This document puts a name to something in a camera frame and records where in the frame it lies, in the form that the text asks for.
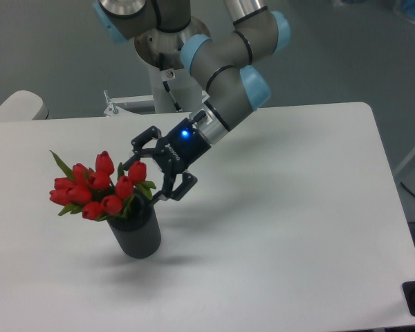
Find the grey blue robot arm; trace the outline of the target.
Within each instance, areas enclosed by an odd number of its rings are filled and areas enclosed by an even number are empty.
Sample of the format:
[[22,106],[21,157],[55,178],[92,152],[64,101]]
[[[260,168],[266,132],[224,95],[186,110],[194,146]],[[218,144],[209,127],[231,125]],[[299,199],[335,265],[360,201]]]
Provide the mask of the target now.
[[93,4],[114,42],[146,37],[159,69],[184,69],[207,93],[207,100],[168,134],[150,127],[131,142],[133,156],[127,166],[151,158],[163,173],[162,187],[153,201],[182,199],[196,183],[189,166],[270,97],[270,88],[254,63],[289,43],[289,23],[264,1],[226,1],[225,6],[234,31],[216,42],[197,32],[189,1]]

